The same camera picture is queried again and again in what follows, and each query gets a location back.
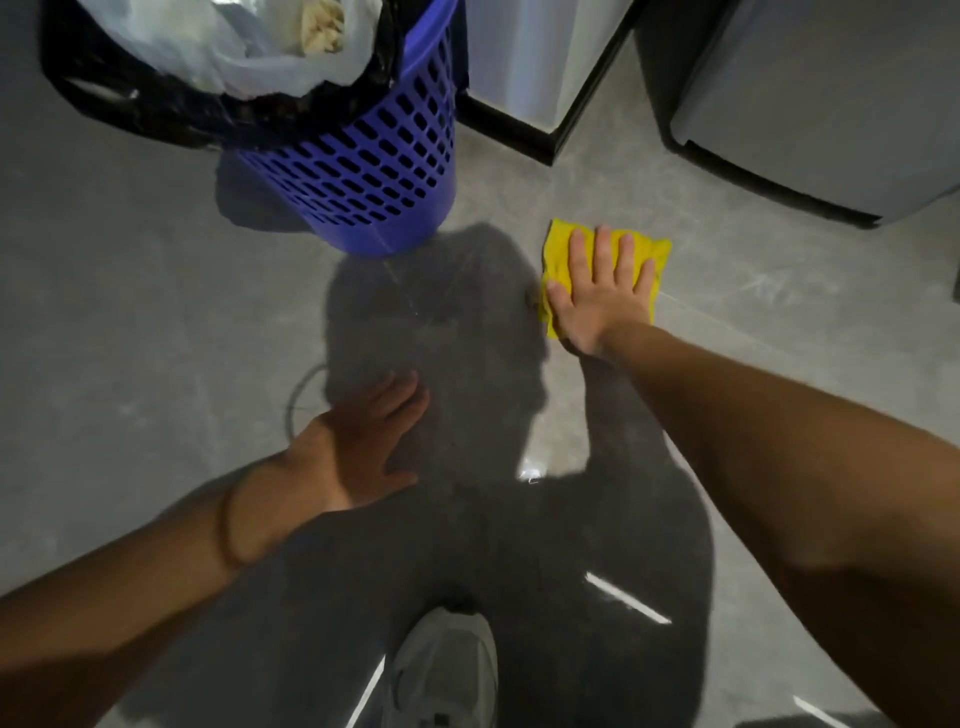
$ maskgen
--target shoe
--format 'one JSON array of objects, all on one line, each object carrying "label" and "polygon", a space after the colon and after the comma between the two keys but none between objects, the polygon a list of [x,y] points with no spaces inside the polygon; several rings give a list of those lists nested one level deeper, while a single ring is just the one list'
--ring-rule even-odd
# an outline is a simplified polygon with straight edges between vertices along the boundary
[{"label": "shoe", "polygon": [[478,614],[438,607],[407,635],[388,665],[382,728],[493,728],[496,644]]}]

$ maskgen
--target cleaning rag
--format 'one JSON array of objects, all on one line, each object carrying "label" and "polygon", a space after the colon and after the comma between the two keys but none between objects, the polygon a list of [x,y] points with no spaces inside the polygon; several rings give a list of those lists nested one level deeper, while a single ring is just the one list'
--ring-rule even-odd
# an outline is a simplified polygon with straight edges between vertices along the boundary
[{"label": "cleaning rag", "polygon": [[[575,231],[583,231],[586,240],[587,262],[590,271],[593,270],[593,239],[594,231],[585,228],[576,223],[567,223],[564,220],[554,218],[550,223],[550,232],[546,235],[546,242],[543,243],[543,281],[540,286],[540,320],[546,322],[546,333],[551,339],[558,339],[560,336],[553,324],[553,309],[546,297],[546,282],[550,279],[557,280],[564,285],[567,291],[572,287],[570,282],[569,244],[570,234]],[[651,240],[646,235],[637,231],[613,231],[611,233],[611,248],[613,255],[613,265],[616,265],[616,259],[620,254],[620,236],[629,233],[634,237],[634,283],[640,277],[640,266],[648,257],[652,257],[656,263],[656,274],[654,276],[654,287],[650,294],[650,318],[653,320],[654,301],[657,293],[660,291],[660,276],[663,273],[663,267],[666,265],[666,259],[670,256],[669,240]]]}]

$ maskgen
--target black trash bag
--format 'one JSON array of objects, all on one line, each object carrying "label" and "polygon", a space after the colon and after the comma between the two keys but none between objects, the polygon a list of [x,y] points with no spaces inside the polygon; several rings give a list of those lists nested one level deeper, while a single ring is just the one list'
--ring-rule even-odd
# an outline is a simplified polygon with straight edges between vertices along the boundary
[{"label": "black trash bag", "polygon": [[383,0],[373,55],[351,86],[324,83],[302,98],[241,101],[199,91],[135,58],[77,0],[42,0],[43,75],[80,113],[181,147],[268,151],[340,129],[386,95],[399,76],[403,40],[429,0]]}]

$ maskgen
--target purple trash basket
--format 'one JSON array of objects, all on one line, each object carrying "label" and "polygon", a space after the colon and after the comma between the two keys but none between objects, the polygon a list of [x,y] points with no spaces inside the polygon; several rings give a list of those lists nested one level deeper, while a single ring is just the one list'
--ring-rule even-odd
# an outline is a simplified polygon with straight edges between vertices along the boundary
[{"label": "purple trash basket", "polygon": [[273,152],[241,153],[333,247],[366,256],[413,248],[453,206],[456,5],[430,3],[407,34],[399,80],[352,124]]}]

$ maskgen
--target gray tile floor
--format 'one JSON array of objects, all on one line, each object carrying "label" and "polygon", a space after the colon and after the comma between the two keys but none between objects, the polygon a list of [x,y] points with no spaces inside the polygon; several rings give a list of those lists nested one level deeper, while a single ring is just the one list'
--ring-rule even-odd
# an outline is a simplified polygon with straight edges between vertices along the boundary
[{"label": "gray tile floor", "polygon": [[380,369],[435,393],[400,454],[424,485],[304,529],[106,725],[344,725],[452,597],[490,615],[503,725],[816,724],[794,696],[879,725],[623,382],[544,343],[524,291],[552,216],[668,236],[662,326],[956,442],[960,199],[859,231],[723,182],[664,150],[631,46],[554,168],[460,129],[438,239],[346,259],[230,160],[81,118],[36,69],[29,8],[0,18],[0,590],[282,448]]}]

